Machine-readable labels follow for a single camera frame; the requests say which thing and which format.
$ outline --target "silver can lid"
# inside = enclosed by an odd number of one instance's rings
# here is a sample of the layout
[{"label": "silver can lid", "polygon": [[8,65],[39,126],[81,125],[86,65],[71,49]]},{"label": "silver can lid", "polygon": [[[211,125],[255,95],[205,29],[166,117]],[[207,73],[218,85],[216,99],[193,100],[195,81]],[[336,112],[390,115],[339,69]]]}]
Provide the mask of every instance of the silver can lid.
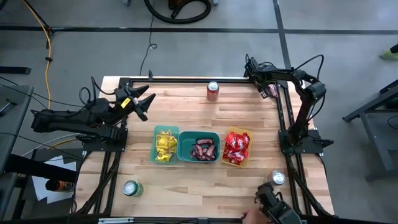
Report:
[{"label": "silver can lid", "polygon": [[137,184],[133,180],[129,180],[124,184],[123,193],[127,196],[134,195],[137,191]]},{"label": "silver can lid", "polygon": [[218,90],[218,83],[217,82],[209,82],[209,85],[207,87],[211,91],[216,91],[216,90]]},{"label": "silver can lid", "polygon": [[285,174],[278,170],[273,171],[272,181],[277,185],[282,185],[285,182]]}]

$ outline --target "orange object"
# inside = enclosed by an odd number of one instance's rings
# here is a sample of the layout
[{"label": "orange object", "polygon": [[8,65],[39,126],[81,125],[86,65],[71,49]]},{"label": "orange object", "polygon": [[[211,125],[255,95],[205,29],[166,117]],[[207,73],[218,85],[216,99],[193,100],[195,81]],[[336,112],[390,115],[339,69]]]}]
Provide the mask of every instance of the orange object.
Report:
[{"label": "orange object", "polygon": [[[248,146],[248,156],[247,156],[247,158],[245,158],[245,160],[242,161],[242,163],[240,165],[230,163],[229,160],[225,159],[224,157],[221,157],[221,161],[222,161],[222,163],[225,163],[225,164],[228,164],[228,165],[231,165],[231,166],[236,166],[236,167],[243,168],[243,167],[247,166],[247,164],[249,162],[250,148],[251,148],[251,143],[252,143],[252,140],[253,140],[253,132],[251,132],[249,130],[245,130],[245,129],[235,128],[235,127],[228,128],[227,134],[230,133],[230,132],[236,132],[238,134],[243,134],[243,133],[247,133],[248,134],[248,136],[250,138],[250,142],[249,142],[249,146]],[[225,151],[225,147],[227,147],[227,143],[225,143],[225,145],[224,145],[223,154],[224,154],[224,151]]]}]

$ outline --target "concrete floor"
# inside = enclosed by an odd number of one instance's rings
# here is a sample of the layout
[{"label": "concrete floor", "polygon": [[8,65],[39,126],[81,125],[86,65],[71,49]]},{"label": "concrete floor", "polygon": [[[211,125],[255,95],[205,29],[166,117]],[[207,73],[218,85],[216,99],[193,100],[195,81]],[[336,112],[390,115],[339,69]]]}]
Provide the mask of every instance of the concrete floor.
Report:
[{"label": "concrete floor", "polygon": [[[149,27],[151,15],[140,0],[130,7],[121,1],[31,0],[31,4],[51,26]],[[169,14],[166,1],[156,0],[156,8]],[[398,2],[395,0],[281,0],[285,29],[320,30],[398,30]],[[22,1],[9,1],[0,12],[0,24],[37,23]],[[191,3],[184,15],[200,12],[203,6]],[[155,19],[154,27],[176,27]],[[220,0],[210,15],[195,24],[178,27],[277,29],[272,0]],[[360,120],[346,124],[341,117],[369,101],[382,87],[397,79],[398,62],[385,62],[378,54],[396,44],[398,35],[305,35],[286,34],[290,62],[297,66],[316,55],[325,55],[321,80],[327,96],[315,125],[324,138],[335,140],[325,150],[328,183],[335,213],[343,218],[398,221],[398,181],[367,183],[364,176],[377,164]],[[78,90],[99,82],[105,75],[132,76],[139,73],[149,34],[58,32],[49,71],[52,98],[79,104]],[[244,55],[271,61],[283,68],[284,55],[279,35],[223,33],[154,33],[157,49],[149,51],[143,75],[241,77]],[[47,95],[44,82],[47,56],[42,32],[0,31],[0,65],[27,66],[30,75],[2,75],[20,85],[33,85],[35,92]],[[317,63],[305,67],[316,73]],[[63,105],[52,104],[56,110]],[[30,109],[40,110],[32,101]],[[21,135],[45,142],[65,133],[33,133],[32,116],[24,120]],[[22,154],[35,144],[18,140],[14,153]]]}]

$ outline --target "green soda can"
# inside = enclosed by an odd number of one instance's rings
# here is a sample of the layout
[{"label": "green soda can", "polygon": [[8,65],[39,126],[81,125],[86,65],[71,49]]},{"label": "green soda can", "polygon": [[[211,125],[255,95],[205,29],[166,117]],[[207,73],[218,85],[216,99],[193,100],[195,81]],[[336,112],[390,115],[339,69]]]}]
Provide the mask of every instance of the green soda can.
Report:
[{"label": "green soda can", "polygon": [[127,196],[140,197],[144,193],[144,187],[134,180],[129,180],[124,184],[123,193]]}]

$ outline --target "white paper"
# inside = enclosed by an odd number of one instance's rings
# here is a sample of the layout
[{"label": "white paper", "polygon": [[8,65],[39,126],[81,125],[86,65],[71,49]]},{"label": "white paper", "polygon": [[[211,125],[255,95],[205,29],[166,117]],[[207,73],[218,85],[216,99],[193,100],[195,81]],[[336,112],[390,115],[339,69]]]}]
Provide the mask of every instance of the white paper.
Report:
[{"label": "white paper", "polygon": [[[64,164],[62,158],[63,158],[62,156],[57,156],[45,163],[76,171],[76,162],[70,162],[68,164]],[[45,183],[48,181],[48,179],[46,178],[32,176],[32,180],[33,180],[33,185],[35,187],[37,200],[42,200],[43,198],[47,197],[47,203],[52,203],[64,200],[66,198],[70,198],[73,195],[73,192],[53,192],[47,190],[45,188]]]}]

